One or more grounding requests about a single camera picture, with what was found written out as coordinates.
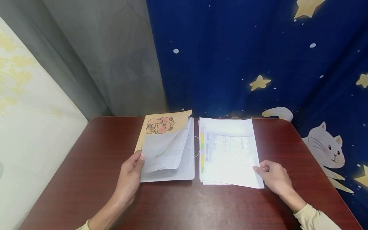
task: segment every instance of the right hand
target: right hand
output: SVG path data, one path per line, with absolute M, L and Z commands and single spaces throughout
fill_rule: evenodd
M 264 160 L 259 166 L 260 167 L 253 166 L 253 169 L 262 177 L 271 191 L 281 197 L 294 191 L 286 169 L 279 163 Z

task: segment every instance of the folder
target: folder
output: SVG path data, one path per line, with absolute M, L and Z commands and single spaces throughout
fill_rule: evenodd
M 147 115 L 136 145 L 146 156 L 141 182 L 194 179 L 192 111 Z

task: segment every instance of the star pattern curtain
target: star pattern curtain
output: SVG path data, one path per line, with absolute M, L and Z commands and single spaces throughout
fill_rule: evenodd
M 291 121 L 368 229 L 368 1 L 147 6 L 169 110 Z

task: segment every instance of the cartoon cat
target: cartoon cat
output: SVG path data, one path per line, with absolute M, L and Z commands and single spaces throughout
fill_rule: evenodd
M 293 113 L 285 107 L 268 109 L 262 113 L 264 117 L 278 116 L 280 119 L 291 122 Z M 345 165 L 345 157 L 342 151 L 343 140 L 341 136 L 332 137 L 326 131 L 326 123 L 310 130 L 307 137 L 302 138 L 309 151 L 321 166 L 332 185 L 348 193 L 354 193 L 351 189 L 343 186 L 336 180 L 345 180 L 344 177 L 334 173 L 330 169 L 339 169 Z
M 161 117 L 158 119 L 150 119 L 147 123 L 146 133 L 147 134 L 162 134 L 166 131 L 173 130 L 175 124 L 172 117 Z

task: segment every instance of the stack of paper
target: stack of paper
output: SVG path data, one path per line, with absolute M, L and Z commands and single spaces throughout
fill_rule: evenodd
M 146 116 L 136 146 L 146 156 L 141 182 L 194 179 L 191 112 Z
M 264 188 L 252 120 L 199 119 L 199 178 L 203 184 Z

